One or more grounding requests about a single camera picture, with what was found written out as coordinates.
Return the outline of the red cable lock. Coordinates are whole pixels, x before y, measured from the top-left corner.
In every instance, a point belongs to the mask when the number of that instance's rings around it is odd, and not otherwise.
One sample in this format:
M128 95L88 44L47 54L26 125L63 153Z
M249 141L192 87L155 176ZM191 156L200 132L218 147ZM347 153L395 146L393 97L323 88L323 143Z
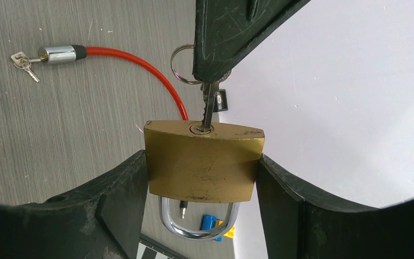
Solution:
M182 120L189 119L185 104L170 80L150 62L135 54L110 47L67 44L42 46L37 51L37 57L47 65L74 63L90 59L92 61L101 60L106 65L111 65L112 68L107 71L115 74L123 74L129 70L137 73L142 72L145 78L165 89L165 92L171 97L174 107L177 108L180 118Z

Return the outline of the large padlock keys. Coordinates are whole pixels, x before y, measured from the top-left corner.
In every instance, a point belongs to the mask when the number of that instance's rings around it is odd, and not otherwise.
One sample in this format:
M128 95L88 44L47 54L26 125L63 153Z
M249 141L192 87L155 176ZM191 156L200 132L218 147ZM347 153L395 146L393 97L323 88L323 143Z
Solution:
M203 92L203 100L205 103L204 113L203 113L203 120L200 126L196 127L196 130L202 132L203 134L208 134L212 130L212 116L214 113L214 109L217 103L217 92L219 92L219 84L228 79L231 74L231 70L224 74L218 81L213 83L206 83L199 80L188 80L182 77L174 68L173 60L175 56L182 50L186 49L194 49L192 44L185 44L177 47L171 54L170 57L170 67L172 70L173 75L181 82L189 85L201 85L201 91Z

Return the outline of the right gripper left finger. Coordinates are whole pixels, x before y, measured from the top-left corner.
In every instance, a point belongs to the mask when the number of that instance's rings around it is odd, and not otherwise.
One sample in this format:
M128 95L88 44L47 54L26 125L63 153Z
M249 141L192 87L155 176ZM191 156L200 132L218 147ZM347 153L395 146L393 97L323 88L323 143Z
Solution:
M45 201L48 258L135 258L147 198L145 153Z

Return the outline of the silver key bunch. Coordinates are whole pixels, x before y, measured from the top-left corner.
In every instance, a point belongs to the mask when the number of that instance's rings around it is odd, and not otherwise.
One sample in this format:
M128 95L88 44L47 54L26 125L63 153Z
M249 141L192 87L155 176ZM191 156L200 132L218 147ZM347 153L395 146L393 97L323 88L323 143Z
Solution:
M24 52L19 51L10 56L14 66L20 70L25 71L36 83L40 82L39 77L33 72L31 66L33 63L45 62L47 57L30 58Z

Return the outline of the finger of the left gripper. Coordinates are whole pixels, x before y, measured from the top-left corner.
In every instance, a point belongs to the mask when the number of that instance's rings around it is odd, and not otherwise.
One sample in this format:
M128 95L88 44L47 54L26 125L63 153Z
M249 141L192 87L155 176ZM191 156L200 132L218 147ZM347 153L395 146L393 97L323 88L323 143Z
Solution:
M231 71L309 0L196 1L194 78L214 82Z

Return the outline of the large brass padlock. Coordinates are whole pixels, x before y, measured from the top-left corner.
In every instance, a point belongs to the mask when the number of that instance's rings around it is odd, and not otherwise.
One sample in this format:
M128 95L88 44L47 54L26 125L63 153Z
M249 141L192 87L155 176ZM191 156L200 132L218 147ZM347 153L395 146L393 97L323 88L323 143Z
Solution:
M216 239L234 225L249 201L265 134L258 128L213 122L207 132L192 120L153 120L144 126L149 192L158 196L160 219L174 235L193 241ZM226 203L223 223L191 230L173 221L170 200Z

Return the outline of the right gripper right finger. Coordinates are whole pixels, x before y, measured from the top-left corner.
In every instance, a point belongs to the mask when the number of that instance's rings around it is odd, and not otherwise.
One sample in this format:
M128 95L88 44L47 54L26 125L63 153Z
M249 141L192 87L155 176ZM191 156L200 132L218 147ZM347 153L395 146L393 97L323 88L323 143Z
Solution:
M343 217L375 210L309 183L265 154L256 187L269 258L352 258Z

